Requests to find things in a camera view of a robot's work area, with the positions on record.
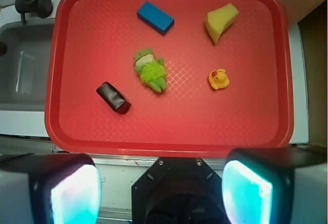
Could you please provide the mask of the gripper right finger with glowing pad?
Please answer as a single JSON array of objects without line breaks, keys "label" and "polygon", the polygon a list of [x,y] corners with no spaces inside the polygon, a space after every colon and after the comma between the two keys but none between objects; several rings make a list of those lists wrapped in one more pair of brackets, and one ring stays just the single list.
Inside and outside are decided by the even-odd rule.
[{"label": "gripper right finger with glowing pad", "polygon": [[239,148],[222,173],[230,223],[327,223],[327,151]]}]

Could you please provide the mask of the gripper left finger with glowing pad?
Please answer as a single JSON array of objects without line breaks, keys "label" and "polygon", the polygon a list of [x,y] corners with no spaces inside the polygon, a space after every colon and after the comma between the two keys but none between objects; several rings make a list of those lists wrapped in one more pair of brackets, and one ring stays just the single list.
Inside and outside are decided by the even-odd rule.
[{"label": "gripper left finger with glowing pad", "polygon": [[89,155],[1,155],[1,223],[96,223],[99,209]]}]

